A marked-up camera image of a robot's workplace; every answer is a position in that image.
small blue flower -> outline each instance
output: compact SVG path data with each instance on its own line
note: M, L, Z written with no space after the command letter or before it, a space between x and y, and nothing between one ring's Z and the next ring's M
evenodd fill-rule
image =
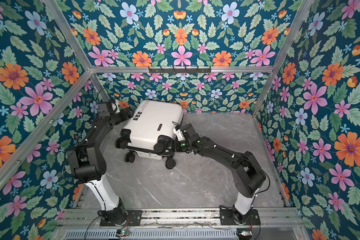
M32 182L32 180L30 180L30 178L27 178L27 180L24 180L23 183L23 187L28 187L30 185L30 182Z
M349 127L346 127L346 123L344 124L344 126L341 126L340 128L342 129L341 132L345 132L345 133L347 133L348 130L350 130Z
M167 20L168 20L170 23L173 22L173 21L174 21L173 16L169 16L169 15L168 15L168 19L167 19Z
M5 114L8 114L8 110L9 108L5 108L4 106L2 106L2 108L0 109L0 113L2 113L2 116L4 116Z
M191 16L187 15L186 21L191 23L192 20L193 20L192 15Z
M0 127L0 135L1 135L3 132L7 132L7 130L4 129L4 128L5 128L5 125L2 125L2 126Z

wall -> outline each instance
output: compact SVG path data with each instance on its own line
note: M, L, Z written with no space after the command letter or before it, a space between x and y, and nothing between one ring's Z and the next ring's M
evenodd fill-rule
M0 166L74 84L67 68L77 71L74 77L82 73L43 3L0 1ZM40 105L34 92L43 98ZM63 209L72 206L78 185L66 172L65 150L86 135L97 112L91 82L79 95L0 192L0 239L47 240Z
M318 5L257 119L312 239L360 239L360 2Z

metal beam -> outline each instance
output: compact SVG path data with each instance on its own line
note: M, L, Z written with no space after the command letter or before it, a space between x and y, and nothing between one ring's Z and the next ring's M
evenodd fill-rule
M187 70L194 73L197 70L197 67L118 67L118 66L108 66L108 67L91 67L91 73L186 73ZM271 66L244 66L244 67L200 67L199 73L203 72L212 72L212 73L272 73L273 67Z
M260 96L257 99L256 107L255 107L254 111L252 112L252 115L254 117L256 117L257 113L259 112L259 109L260 109L261 105L263 104L263 102L272 86L273 80L276 79L277 74L280 71L281 65L284 62L285 57L287 56L287 53L288 53L290 47L292 46L293 41L295 40L296 35L302 26L302 22L306 18L306 15L309 12L309 9L312 6L313 2L314 2L314 0L303 0L300 5L300 8L298 8L296 16L292 22L292 25L290 26L289 33L288 33L287 37L285 38L285 41L276 57L275 64L273 65L274 71L268 77L268 80L264 84L264 87L262 88Z
M75 84L66 92L66 94L60 99L58 103L52 108L52 110L43 118L39 125L28 135L28 137L20 144L16 151L10 156L10 158L0 168L0 191L4 185L12 177L22 162L33 151L36 144L40 142L42 137L47 133L53 122L57 120L60 114L71 103L72 99L77 93L84 87L91 74L89 71L85 71Z

aluminum rail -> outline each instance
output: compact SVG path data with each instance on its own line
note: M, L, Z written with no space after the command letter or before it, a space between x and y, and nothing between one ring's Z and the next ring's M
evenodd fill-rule
M42 137L52 126L53 122L57 120L60 114L71 103L72 99L77 93L84 87L91 73L85 71L75 84L65 93L58 103L52 108L52 110L43 118L39 125L28 135L28 137L20 144L16 151L10 156L10 158L0 168L0 191L5 184L12 177L22 162L27 156L34 150L36 144L40 142Z
M280 71L281 65L284 62L285 57L287 56L287 53L290 49L290 47L293 44L293 41L296 38L296 35L298 31L300 30L302 26L302 22L306 18L307 13L309 12L310 7L312 6L314 0L302 0L302 3L300 7L298 8L298 11L296 13L296 16L292 22L292 25L290 26L289 33L287 37L285 38L285 41L278 52L278 55L275 60L275 64L273 65L274 71L271 73L271 75L268 77L268 80L264 84L264 87L262 88L262 91L259 95L259 98L257 99L256 107L254 108L254 111L252 112L252 116L256 116L259 112L259 109L261 105L263 104L274 79L276 79L278 72Z

floral wallpaper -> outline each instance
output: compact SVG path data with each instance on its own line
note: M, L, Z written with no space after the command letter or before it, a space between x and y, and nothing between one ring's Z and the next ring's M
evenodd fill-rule
M312 239L360 240L360 0L313 5L292 47L258 126Z
M67 1L64 12L93 66L272 65L301 1ZM294 57L294 49L289 56ZM191 112L250 113L267 74L99 75L122 107L141 99Z

